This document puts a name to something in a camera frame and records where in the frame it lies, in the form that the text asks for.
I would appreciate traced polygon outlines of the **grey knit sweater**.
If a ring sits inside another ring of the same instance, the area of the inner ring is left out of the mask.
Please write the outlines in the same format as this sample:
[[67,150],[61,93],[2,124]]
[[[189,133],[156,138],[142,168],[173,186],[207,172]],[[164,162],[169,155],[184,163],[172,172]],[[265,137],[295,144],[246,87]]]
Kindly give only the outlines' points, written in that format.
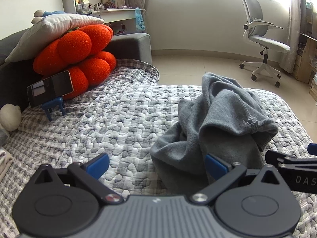
[[278,133],[260,99],[230,78],[207,73],[202,94],[181,99],[178,121],[150,149],[152,162],[167,190],[191,195],[208,186],[205,157],[261,168],[261,152]]

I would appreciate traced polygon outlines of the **dark grey sofa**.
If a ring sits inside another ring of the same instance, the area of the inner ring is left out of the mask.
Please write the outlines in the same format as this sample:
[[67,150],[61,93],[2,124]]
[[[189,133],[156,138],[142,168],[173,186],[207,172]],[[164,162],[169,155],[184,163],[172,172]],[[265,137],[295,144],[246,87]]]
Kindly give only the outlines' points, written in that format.
[[[26,31],[15,32],[1,40],[0,103],[1,106],[17,105],[22,111],[29,106],[27,87],[41,80],[42,76],[34,72],[32,59],[13,63],[6,63],[5,59]],[[146,33],[114,36],[104,51],[112,53],[117,59],[152,63],[150,35]]]

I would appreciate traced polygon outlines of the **teal hanging bag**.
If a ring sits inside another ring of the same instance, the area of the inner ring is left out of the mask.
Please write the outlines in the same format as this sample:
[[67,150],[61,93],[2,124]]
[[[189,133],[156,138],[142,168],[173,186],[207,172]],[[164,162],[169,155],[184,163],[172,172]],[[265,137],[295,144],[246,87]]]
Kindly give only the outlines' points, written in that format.
[[139,32],[145,32],[145,23],[140,8],[135,9],[135,27]]

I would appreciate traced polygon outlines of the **wooden shelf unit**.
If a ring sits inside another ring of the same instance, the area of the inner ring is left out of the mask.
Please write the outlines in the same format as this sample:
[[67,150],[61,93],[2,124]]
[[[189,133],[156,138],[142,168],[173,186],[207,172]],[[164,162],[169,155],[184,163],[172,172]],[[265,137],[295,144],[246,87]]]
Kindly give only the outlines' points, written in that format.
[[309,95],[316,101],[316,6],[307,2],[303,32],[300,32],[293,77],[309,85]]

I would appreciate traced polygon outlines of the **grey patterned quilt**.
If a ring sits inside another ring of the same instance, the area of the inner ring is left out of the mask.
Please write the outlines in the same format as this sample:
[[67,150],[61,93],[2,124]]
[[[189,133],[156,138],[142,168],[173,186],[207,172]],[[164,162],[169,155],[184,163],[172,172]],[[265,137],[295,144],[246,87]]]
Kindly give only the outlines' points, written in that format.
[[[150,149],[178,121],[179,101],[195,100],[201,85],[158,80],[152,65],[122,59],[104,83],[66,102],[66,115],[54,112],[48,121],[39,108],[26,109],[4,146],[13,165],[1,181],[1,237],[299,237],[316,193],[292,191],[265,161],[268,150],[316,157],[286,102],[246,89],[278,133],[261,152],[261,168],[246,167],[237,187],[211,205],[197,205],[190,201],[195,193],[167,190]],[[98,181],[122,196],[121,204],[101,204],[68,173],[72,163],[102,153],[110,165]]]

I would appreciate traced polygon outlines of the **grey office chair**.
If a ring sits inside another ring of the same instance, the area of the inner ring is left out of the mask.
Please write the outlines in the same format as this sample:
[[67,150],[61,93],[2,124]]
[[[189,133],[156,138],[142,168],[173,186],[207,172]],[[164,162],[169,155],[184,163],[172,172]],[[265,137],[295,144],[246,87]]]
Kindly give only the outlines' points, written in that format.
[[239,67],[243,69],[245,66],[256,66],[257,68],[251,74],[253,81],[256,81],[257,75],[265,70],[275,80],[275,87],[278,88],[280,87],[281,72],[268,64],[269,50],[272,49],[280,53],[288,53],[291,48],[287,44],[266,38],[265,35],[269,29],[282,30],[283,28],[263,20],[262,7],[257,0],[241,1],[247,17],[247,22],[243,25],[243,39],[254,42],[263,48],[260,52],[260,54],[263,55],[263,60],[261,62],[243,61]]

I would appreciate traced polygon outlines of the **white plush toy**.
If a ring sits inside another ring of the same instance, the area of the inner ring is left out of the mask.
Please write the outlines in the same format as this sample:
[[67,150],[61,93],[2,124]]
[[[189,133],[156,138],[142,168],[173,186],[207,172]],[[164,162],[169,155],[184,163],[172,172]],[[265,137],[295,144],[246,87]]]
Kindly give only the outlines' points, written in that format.
[[0,112],[1,126],[8,132],[15,131],[21,123],[21,111],[18,105],[5,104]]

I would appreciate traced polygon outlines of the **smartphone on stand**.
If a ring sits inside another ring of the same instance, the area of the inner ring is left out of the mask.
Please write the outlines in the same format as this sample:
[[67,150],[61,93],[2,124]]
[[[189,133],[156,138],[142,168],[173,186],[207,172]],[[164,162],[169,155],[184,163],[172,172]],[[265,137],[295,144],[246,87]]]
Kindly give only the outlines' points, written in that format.
[[62,97],[74,91],[69,71],[63,71],[27,87],[31,108]]

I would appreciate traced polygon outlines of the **orange pumpkin plush cushion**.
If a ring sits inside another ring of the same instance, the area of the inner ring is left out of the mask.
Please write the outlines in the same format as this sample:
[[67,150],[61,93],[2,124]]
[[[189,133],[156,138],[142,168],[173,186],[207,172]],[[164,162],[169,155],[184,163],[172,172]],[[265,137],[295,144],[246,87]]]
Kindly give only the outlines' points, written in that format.
[[103,83],[115,69],[115,56],[104,51],[112,37],[113,30],[104,24],[69,31],[36,55],[33,70],[43,77],[69,71],[74,91],[63,99],[73,99]]

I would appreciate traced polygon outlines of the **white desk with shelves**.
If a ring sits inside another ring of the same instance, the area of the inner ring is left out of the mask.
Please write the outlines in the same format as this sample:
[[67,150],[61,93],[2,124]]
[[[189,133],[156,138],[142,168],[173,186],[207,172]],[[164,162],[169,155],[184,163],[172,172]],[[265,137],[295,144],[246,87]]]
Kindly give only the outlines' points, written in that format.
[[[126,6],[125,0],[62,1],[64,12],[100,18],[104,20],[106,25],[109,25],[115,31],[115,35],[117,36],[139,32],[135,27],[136,8]],[[144,23],[145,12],[146,11],[144,9],[141,9]]]

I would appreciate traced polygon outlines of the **blue plush toy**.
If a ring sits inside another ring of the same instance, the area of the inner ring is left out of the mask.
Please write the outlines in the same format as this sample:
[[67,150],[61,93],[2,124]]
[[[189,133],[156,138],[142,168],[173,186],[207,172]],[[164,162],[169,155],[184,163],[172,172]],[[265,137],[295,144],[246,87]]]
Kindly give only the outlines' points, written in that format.
[[36,10],[34,12],[34,18],[32,19],[31,23],[34,25],[35,23],[39,22],[42,20],[42,18],[53,15],[53,14],[61,14],[64,13],[64,11],[44,11],[44,10]]

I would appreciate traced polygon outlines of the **white pillow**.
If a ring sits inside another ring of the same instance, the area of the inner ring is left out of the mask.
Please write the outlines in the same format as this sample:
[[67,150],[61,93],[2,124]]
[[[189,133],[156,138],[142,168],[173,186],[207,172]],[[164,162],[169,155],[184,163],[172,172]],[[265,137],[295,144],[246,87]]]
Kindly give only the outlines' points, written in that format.
[[76,27],[102,24],[104,20],[82,14],[57,13],[36,22],[22,35],[15,33],[6,39],[13,41],[15,47],[5,58],[5,62],[32,59],[48,44]]

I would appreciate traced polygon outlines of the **grey curtain right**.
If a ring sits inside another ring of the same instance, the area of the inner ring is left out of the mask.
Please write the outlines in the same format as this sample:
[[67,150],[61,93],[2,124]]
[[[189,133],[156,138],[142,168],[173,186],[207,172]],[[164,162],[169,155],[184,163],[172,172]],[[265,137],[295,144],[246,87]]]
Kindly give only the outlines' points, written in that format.
[[279,64],[282,70],[292,74],[299,44],[300,32],[302,31],[302,18],[306,16],[306,0],[291,0],[288,25],[287,25],[287,45],[290,51],[282,55]]

